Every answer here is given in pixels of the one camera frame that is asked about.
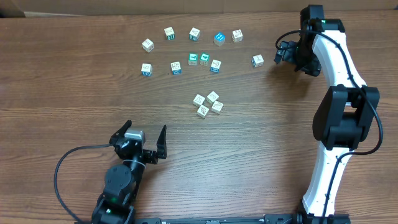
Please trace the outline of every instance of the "brown wooden surface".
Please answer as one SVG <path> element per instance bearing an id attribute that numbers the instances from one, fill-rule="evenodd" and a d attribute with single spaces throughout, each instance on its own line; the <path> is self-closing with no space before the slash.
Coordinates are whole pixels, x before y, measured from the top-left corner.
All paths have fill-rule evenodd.
<path id="1" fill-rule="evenodd" d="M 341 18 L 356 68 L 381 92 L 385 140 L 372 156 L 353 157 L 336 212 L 353 223 L 398 218 L 398 13 L 329 12 Z M 176 40 L 166 41 L 172 26 Z M 192 27 L 199 42 L 188 39 Z M 168 125 L 169 156 L 147 166 L 138 217 L 236 217 L 293 212 L 312 175 L 317 142 L 312 118 L 325 92 L 317 78 L 274 65 L 274 42 L 299 27 L 298 13 L 112 16 L 0 20 L 0 223 L 71 223 L 57 201 L 53 171 L 69 149 L 104 144 L 127 119 L 147 134 L 146 148 Z M 244 42 L 231 43 L 242 29 Z M 222 31 L 222 47 L 213 36 Z M 146 53 L 141 42 L 155 49 Z M 208 52 L 221 72 L 188 66 L 189 52 Z M 253 55 L 264 66 L 254 69 Z M 173 76 L 170 62 L 180 61 Z M 153 77 L 140 74 L 153 65 Z M 206 119 L 196 94 L 220 95 L 224 109 Z M 377 139 L 376 124 L 359 150 Z M 89 219 L 113 149 L 73 153 L 58 182 L 66 204 Z"/>

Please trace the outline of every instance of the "cube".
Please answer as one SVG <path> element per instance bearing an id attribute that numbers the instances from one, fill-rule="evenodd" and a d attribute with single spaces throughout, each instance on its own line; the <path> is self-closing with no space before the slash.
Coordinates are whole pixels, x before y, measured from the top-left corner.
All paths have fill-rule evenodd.
<path id="1" fill-rule="evenodd" d="M 193 104 L 197 107 L 200 107 L 205 102 L 205 98 L 199 94 L 193 100 Z"/>
<path id="2" fill-rule="evenodd" d="M 193 41 L 198 41 L 199 36 L 200 36 L 200 30 L 192 27 L 191 32 L 189 32 L 189 39 Z"/>
<path id="3" fill-rule="evenodd" d="M 214 91 L 212 91 L 208 96 L 207 96 L 207 102 L 211 103 L 213 105 L 213 103 L 218 100 L 218 95 L 217 93 L 215 93 Z"/>
<path id="4" fill-rule="evenodd" d="M 243 34 L 241 30 L 232 31 L 232 39 L 235 43 L 243 40 Z"/>
<path id="5" fill-rule="evenodd" d="M 202 118 L 206 118 L 206 115 L 209 113 L 209 108 L 206 106 L 200 105 L 197 114 Z"/>
<path id="6" fill-rule="evenodd" d="M 164 29 L 164 32 L 166 33 L 167 40 L 173 40 L 175 38 L 173 27 Z"/>
<path id="7" fill-rule="evenodd" d="M 256 55 L 251 59 L 251 63 L 253 64 L 254 68 L 257 68 L 264 64 L 264 59 L 262 59 L 261 55 Z"/>
<path id="8" fill-rule="evenodd" d="M 198 55 L 190 53 L 189 58 L 188 58 L 188 64 L 189 65 L 198 65 Z"/>
<path id="9" fill-rule="evenodd" d="M 220 67 L 221 67 L 221 62 L 217 60 L 213 60 L 210 66 L 210 71 L 219 73 L 220 72 Z"/>
<path id="10" fill-rule="evenodd" d="M 207 66 L 209 64 L 209 60 L 210 60 L 210 54 L 202 53 L 200 56 L 199 63 L 201 65 Z"/>
<path id="11" fill-rule="evenodd" d="M 217 35 L 214 36 L 214 43 L 221 47 L 223 43 L 225 42 L 225 35 L 221 32 L 219 32 Z"/>
<path id="12" fill-rule="evenodd" d="M 141 67 L 141 73 L 147 77 L 151 76 L 152 75 L 152 65 L 143 63 L 142 67 Z"/>
<path id="13" fill-rule="evenodd" d="M 182 73 L 180 62 L 171 63 L 173 75 L 178 75 Z"/>
<path id="14" fill-rule="evenodd" d="M 219 101 L 215 101 L 213 106 L 211 107 L 211 111 L 220 114 L 221 109 L 223 109 L 224 104 L 220 103 Z"/>
<path id="15" fill-rule="evenodd" d="M 142 43 L 142 48 L 149 53 L 155 48 L 155 45 L 152 41 L 150 41 L 149 39 L 146 39 Z"/>

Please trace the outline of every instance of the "cable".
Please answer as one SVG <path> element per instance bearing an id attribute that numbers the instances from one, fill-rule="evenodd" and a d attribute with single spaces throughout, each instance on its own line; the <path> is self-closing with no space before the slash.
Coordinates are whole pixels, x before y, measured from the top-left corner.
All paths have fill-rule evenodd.
<path id="1" fill-rule="evenodd" d="M 77 217 L 76 214 L 74 214 L 68 207 L 67 205 L 65 205 L 65 203 L 63 202 L 63 200 L 61 199 L 60 193 L 58 191 L 58 185 L 57 185 L 57 176 L 58 176 L 58 170 L 60 168 L 60 165 L 62 163 L 62 161 L 71 153 L 80 150 L 80 149 L 99 149 L 99 148 L 104 148 L 104 147 L 110 147 L 112 146 L 111 144 L 106 144 L 106 145 L 98 145 L 98 146 L 80 146 L 80 147 L 76 147 L 74 149 L 69 150 L 67 153 L 65 153 L 62 158 L 58 161 L 57 167 L 55 168 L 55 172 L 54 172 L 54 190 L 55 190 L 55 195 L 58 198 L 58 201 L 60 201 L 62 207 L 69 213 L 70 216 L 72 216 L 77 223 L 79 224 L 83 224 L 86 223 L 83 220 L 81 220 L 79 217 Z"/>
<path id="2" fill-rule="evenodd" d="M 314 31 L 314 30 L 293 30 L 293 31 L 287 32 L 286 34 L 280 36 L 277 39 L 277 41 L 275 43 L 276 48 L 278 50 L 287 50 L 287 49 L 292 49 L 292 48 L 296 47 L 296 46 L 290 46 L 290 47 L 279 47 L 278 46 L 278 43 L 279 43 L 279 41 L 282 38 L 286 37 L 287 35 L 296 34 L 296 33 L 300 33 L 300 34 L 309 33 L 309 34 L 320 35 L 320 36 L 326 38 L 327 40 L 329 40 L 330 42 L 332 42 L 332 43 L 334 43 L 336 45 L 336 47 L 340 50 L 341 55 L 343 56 L 344 64 L 346 65 L 346 69 L 347 69 L 348 79 L 355 86 L 355 88 L 359 90 L 359 94 L 365 99 L 366 103 L 371 108 L 371 110 L 373 112 L 373 115 L 374 115 L 374 118 L 376 119 L 377 126 L 379 128 L 379 140 L 378 140 L 376 146 L 372 150 L 366 151 L 366 152 L 347 152 L 347 153 L 344 153 L 343 155 L 341 155 L 339 158 L 337 158 L 337 161 L 336 161 L 336 164 L 335 164 L 335 168 L 333 169 L 333 173 L 331 175 L 331 179 L 330 179 L 330 182 L 329 182 L 328 192 L 326 193 L 325 206 L 323 207 L 322 217 L 321 217 L 320 222 L 319 222 L 319 223 L 323 223 L 323 220 L 324 220 L 324 218 L 326 216 L 326 210 L 327 210 L 327 206 L 328 206 L 328 202 L 329 202 L 329 198 L 330 198 L 331 187 L 333 185 L 333 181 L 334 181 L 335 176 L 336 176 L 338 164 L 341 162 L 341 160 L 344 157 L 346 157 L 348 155 L 366 156 L 366 155 L 370 155 L 370 154 L 376 152 L 380 148 L 381 143 L 383 142 L 383 127 L 382 127 L 381 120 L 380 120 L 380 117 L 379 117 L 376 109 L 373 107 L 373 105 L 371 104 L 371 102 L 367 98 L 365 92 L 362 91 L 362 89 L 355 82 L 355 80 L 353 78 L 353 74 L 351 73 L 351 69 L 349 68 L 348 59 L 347 59 L 346 54 L 344 53 L 344 50 L 341 48 L 341 45 L 339 43 L 337 43 L 335 40 L 333 40 L 331 37 L 329 37 L 329 36 L 327 36 L 327 35 L 325 35 L 325 34 L 323 34 L 321 32 Z"/>

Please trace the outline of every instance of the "wood grain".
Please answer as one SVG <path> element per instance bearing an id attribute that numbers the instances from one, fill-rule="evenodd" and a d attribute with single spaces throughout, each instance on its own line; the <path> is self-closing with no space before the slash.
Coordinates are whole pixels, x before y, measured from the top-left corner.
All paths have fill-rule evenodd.
<path id="1" fill-rule="evenodd" d="M 353 223 L 398 218 L 398 14 L 328 12 L 341 18 L 350 54 L 369 86 L 381 92 L 381 149 L 353 157 L 341 181 L 336 212 Z M 172 26 L 176 40 L 166 41 Z M 192 27 L 198 42 L 188 39 Z M 53 172 L 69 149 L 104 144 L 127 119 L 147 134 L 146 148 L 167 124 L 169 156 L 148 166 L 138 217 L 258 216 L 293 212 L 305 193 L 317 143 L 312 118 L 326 93 L 318 78 L 274 65 L 274 42 L 299 27 L 298 13 L 111 16 L 0 20 L 0 223 L 72 223 L 53 191 Z M 244 41 L 230 33 L 242 29 Z M 227 41 L 213 43 L 217 32 Z M 146 53 L 141 42 L 155 49 Z M 221 72 L 188 66 L 188 53 L 208 52 Z M 253 55 L 264 66 L 254 69 Z M 170 63 L 180 61 L 181 75 Z M 153 77 L 140 74 L 151 63 Z M 206 119 L 196 94 L 220 95 L 220 115 Z M 376 124 L 358 150 L 371 149 Z M 61 195 L 89 219 L 113 149 L 73 153 L 59 173 Z"/>

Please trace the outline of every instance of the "wooden tabletop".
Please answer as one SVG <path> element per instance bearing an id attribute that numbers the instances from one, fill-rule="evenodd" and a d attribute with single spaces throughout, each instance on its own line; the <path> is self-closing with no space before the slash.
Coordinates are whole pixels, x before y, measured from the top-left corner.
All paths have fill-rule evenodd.
<path id="1" fill-rule="evenodd" d="M 377 153 L 350 160 L 336 213 L 353 223 L 396 223 L 398 13 L 326 16 L 343 21 L 358 72 L 379 88 L 385 132 Z M 175 40 L 165 39 L 170 26 Z M 201 30 L 198 42 L 188 39 L 192 27 Z M 273 62 L 275 40 L 299 27 L 298 12 L 0 19 L 0 223 L 72 223 L 54 194 L 58 160 L 71 148 L 106 144 L 128 119 L 145 130 L 147 149 L 168 127 L 169 154 L 144 172 L 138 217 L 294 212 L 312 176 L 312 119 L 327 89 L 322 74 Z M 234 44 L 236 29 L 244 40 Z M 226 35 L 221 47 L 213 43 L 217 32 Z M 146 38 L 155 45 L 149 54 Z M 220 74 L 188 66 L 190 52 L 221 61 Z M 264 66 L 253 68 L 257 54 Z M 171 73 L 176 61 L 181 75 Z M 152 64 L 152 77 L 141 75 L 142 63 Z M 192 101 L 211 91 L 224 108 L 202 119 Z M 373 148 L 376 127 L 358 151 Z M 90 219 L 104 173 L 120 163 L 113 148 L 68 156 L 58 176 L 65 203 Z"/>

